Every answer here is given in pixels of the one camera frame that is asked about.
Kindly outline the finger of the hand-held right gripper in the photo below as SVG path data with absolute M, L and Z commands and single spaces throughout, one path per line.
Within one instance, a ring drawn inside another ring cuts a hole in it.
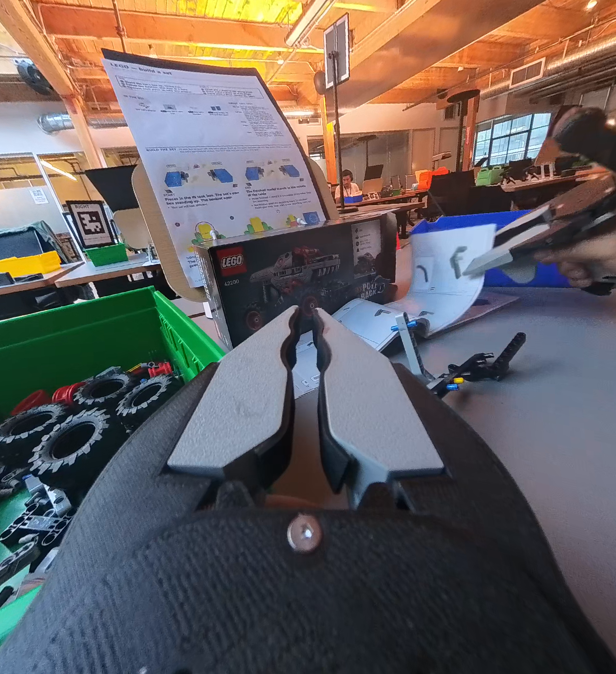
M 494 249 L 514 249 L 535 240 L 550 229 L 551 207 L 538 207 L 502 228 L 495 235 Z
M 514 283 L 530 283 L 536 276 L 537 264 L 531 250 L 493 248 L 474 258 L 463 275 L 480 276 L 491 269 L 500 269 Z

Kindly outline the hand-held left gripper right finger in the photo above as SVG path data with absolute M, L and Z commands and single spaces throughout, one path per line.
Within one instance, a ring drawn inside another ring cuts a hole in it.
M 445 464 L 393 365 L 323 309 L 313 314 L 323 471 L 358 507 L 373 484 L 442 475 Z

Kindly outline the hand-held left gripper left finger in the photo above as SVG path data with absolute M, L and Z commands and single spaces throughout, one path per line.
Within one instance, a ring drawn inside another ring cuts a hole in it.
M 289 307 L 218 362 L 169 456 L 171 470 L 269 488 L 287 469 L 300 315 Z

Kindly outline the lego instruction booklet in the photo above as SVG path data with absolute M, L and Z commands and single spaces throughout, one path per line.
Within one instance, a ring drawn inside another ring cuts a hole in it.
M 495 226 L 472 226 L 452 231 L 411 235 L 411 282 L 401 299 L 385 305 L 356 298 L 342 305 L 332 317 L 378 352 L 402 340 L 391 328 L 395 316 L 424 317 L 426 340 L 445 330 L 471 322 L 514 302 L 502 294 L 482 293 L 484 276 L 464 276 L 471 261 L 491 249 Z

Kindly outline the partly built lego chassis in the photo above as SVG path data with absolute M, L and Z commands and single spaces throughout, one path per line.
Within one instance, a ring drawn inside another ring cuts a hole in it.
M 403 311 L 395 316 L 396 325 L 391 328 L 392 332 L 399 334 L 410 372 L 437 397 L 443 398 L 449 392 L 458 391 L 464 379 L 457 375 L 446 374 L 442 377 L 432 375 L 424 366 L 420 354 L 420 346 L 417 338 L 424 338 L 428 321 L 424 317 L 409 317 Z

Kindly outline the dark lego set box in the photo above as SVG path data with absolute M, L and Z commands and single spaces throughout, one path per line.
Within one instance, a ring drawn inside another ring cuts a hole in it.
M 292 306 L 302 332 L 314 310 L 354 299 L 384 304 L 396 281 L 397 217 L 389 210 L 199 243 L 196 260 L 228 350 Z

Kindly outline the pile of loose lego pieces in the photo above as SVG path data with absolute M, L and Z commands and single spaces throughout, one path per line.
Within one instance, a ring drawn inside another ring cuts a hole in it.
M 75 511 L 26 468 L 0 473 L 0 608 L 43 582 Z

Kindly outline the person's right hand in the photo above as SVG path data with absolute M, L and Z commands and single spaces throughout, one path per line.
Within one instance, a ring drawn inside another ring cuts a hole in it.
M 586 289 L 595 282 L 594 270 L 616 276 L 616 224 L 572 246 L 539 250 L 534 257 L 544 264 L 556 264 L 573 287 Z

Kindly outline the blue plastic bin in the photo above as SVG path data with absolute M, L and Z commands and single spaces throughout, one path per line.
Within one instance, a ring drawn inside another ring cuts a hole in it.
M 411 230 L 409 230 L 409 235 L 452 231 L 465 229 L 472 226 L 485 225 L 493 225 L 495 226 L 495 231 L 499 232 L 501 229 L 510 225 L 518 218 L 527 215 L 529 212 L 529 210 L 523 210 L 511 212 L 465 214 L 458 216 L 440 216 L 433 222 L 430 222 L 427 219 L 422 219 L 417 222 Z M 484 276 L 484 285 L 488 288 L 530 287 L 545 289 L 566 289 L 570 287 L 569 281 L 560 273 L 557 265 L 554 264 L 545 265 L 542 263 L 537 263 L 534 268 L 534 276 L 532 279 L 526 282 L 522 280 L 523 272 L 514 271 L 514 274 L 514 277 L 510 276 L 507 272 L 507 269 L 491 269 L 487 271 Z

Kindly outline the large paned window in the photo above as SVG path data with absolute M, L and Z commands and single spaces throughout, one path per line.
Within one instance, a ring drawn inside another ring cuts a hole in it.
M 476 126 L 473 150 L 475 166 L 501 166 L 526 158 L 534 159 L 550 124 L 550 113 L 505 116 Z

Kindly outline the wooden background desk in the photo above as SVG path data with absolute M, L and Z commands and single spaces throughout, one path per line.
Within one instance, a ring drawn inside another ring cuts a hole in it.
M 62 289 L 78 284 L 87 284 L 99 280 L 153 271 L 160 267 L 161 263 L 159 260 L 149 260 L 146 254 L 132 256 L 127 262 L 103 265 L 101 267 L 95 267 L 91 262 L 66 264 L 56 271 L 45 274 L 41 279 L 0 286 L 0 296 L 51 286 Z

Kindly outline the small green bin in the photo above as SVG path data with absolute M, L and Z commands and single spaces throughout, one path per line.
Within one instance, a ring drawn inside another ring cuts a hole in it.
M 123 243 L 85 248 L 85 254 L 91 264 L 95 267 L 128 262 L 127 248 Z

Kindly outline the black white tag sign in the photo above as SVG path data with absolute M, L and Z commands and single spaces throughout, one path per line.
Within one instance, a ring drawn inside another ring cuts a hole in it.
M 118 244 L 116 235 L 101 200 L 68 200 L 69 213 L 74 222 L 76 237 L 83 249 Z

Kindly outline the dark cloth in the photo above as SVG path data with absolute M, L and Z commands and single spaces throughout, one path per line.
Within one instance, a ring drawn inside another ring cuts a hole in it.
M 62 264 L 69 263 L 69 257 L 55 233 L 44 221 L 14 229 L 0 229 L 0 260 L 37 256 L 51 251 L 57 253 Z

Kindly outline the silver ventilation duct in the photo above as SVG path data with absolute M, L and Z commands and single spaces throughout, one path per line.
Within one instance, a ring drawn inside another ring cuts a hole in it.
M 62 131 L 75 130 L 74 122 L 68 113 L 46 113 L 41 114 L 36 123 L 40 130 L 48 135 L 60 133 Z M 87 125 L 93 130 L 109 130 L 127 127 L 127 122 L 123 115 L 102 114 L 89 117 L 86 120 Z

